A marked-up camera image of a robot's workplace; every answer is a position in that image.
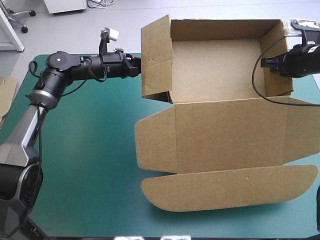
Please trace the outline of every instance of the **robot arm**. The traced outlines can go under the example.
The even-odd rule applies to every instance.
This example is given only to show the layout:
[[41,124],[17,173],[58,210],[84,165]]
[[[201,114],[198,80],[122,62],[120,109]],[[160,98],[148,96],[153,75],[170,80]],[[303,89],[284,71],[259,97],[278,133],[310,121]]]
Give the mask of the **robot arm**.
[[302,37],[302,44],[286,53],[262,58],[261,67],[292,78],[320,73],[320,21],[291,19],[284,30],[287,37]]
[[27,218],[39,193],[43,173],[34,145],[46,114],[54,109],[73,81],[135,77],[141,72],[141,59],[122,49],[107,51],[118,32],[101,30],[99,54],[86,56],[58,51],[46,61],[46,69],[29,94],[31,104],[5,143],[0,145],[0,239],[45,239]]

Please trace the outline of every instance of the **green table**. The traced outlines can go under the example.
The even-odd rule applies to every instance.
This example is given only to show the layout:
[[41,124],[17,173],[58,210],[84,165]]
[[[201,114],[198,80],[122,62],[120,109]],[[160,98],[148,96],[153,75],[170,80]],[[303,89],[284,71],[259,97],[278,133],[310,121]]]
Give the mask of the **green table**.
[[[39,69],[47,55],[37,56]],[[0,131],[2,143],[27,109],[36,78],[28,73]],[[79,83],[68,87],[71,90]],[[295,81],[293,97],[319,103],[313,78]],[[31,218],[50,236],[307,237],[316,231],[315,184],[287,202],[199,212],[161,210],[143,195],[134,126],[170,107],[141,98],[141,77],[88,81],[63,97],[43,125],[44,182]],[[314,164],[319,155],[292,164]]]

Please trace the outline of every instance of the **box flap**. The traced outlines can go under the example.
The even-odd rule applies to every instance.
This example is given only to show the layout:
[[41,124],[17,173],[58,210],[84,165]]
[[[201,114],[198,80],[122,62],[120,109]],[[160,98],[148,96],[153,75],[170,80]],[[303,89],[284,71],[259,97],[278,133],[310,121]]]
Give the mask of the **box flap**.
[[17,79],[9,77],[6,81],[0,76],[0,118],[6,115],[11,107],[17,86]]
[[[264,52],[278,39],[285,36],[284,24],[280,22],[271,31],[260,39],[261,52]],[[283,39],[274,45],[264,57],[273,57],[288,51],[287,40]],[[270,72],[269,67],[264,67],[264,79],[267,96],[279,96],[287,92],[293,91],[293,82],[291,77],[280,76],[277,73]]]
[[314,182],[313,165],[254,167],[147,178],[141,188],[158,208],[172,212],[215,210],[283,202]]
[[177,172],[174,107],[138,121],[135,125],[135,139],[140,168]]
[[[290,103],[308,102],[289,99]],[[320,152],[320,108],[289,106],[283,163]]]
[[142,169],[186,174],[281,166],[320,152],[320,108],[262,98],[180,103],[140,120],[135,132]]
[[142,97],[172,89],[172,40],[169,15],[141,29]]
[[171,38],[173,41],[259,39],[280,22],[279,19],[173,19]]

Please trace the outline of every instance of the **cardboard box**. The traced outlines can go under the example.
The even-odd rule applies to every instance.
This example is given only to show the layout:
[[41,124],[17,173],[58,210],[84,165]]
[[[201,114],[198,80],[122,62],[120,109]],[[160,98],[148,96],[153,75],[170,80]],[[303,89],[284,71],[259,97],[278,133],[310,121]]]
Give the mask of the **cardboard box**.
[[2,118],[8,113],[12,100],[14,98],[17,86],[17,79],[9,77],[6,81],[5,78],[0,76],[0,122]]
[[[173,106],[135,126],[138,165],[177,173],[145,179],[150,202],[174,211],[290,200],[317,168],[283,164],[320,152],[320,109],[270,103],[251,84],[254,64],[285,35],[271,20],[171,20],[141,30],[142,97]],[[280,41],[265,56],[287,52]],[[283,102],[292,79],[258,67],[258,89]]]

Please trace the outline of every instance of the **folded cardboard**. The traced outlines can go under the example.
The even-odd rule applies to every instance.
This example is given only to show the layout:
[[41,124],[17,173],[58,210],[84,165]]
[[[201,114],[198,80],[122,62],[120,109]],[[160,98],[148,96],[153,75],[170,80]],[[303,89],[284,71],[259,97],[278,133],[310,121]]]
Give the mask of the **folded cardboard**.
[[[316,167],[282,165],[320,152],[320,109],[270,103],[251,84],[259,55],[284,35],[278,19],[165,16],[141,29],[142,97],[173,107],[136,124],[138,165],[177,173],[143,181],[150,202],[212,210],[286,201],[310,187]],[[286,51],[283,39],[265,56]],[[255,82],[268,97],[300,102],[289,97],[290,77],[258,67]]]
[[14,77],[5,78],[0,76],[0,122],[8,113],[14,98],[17,80]]

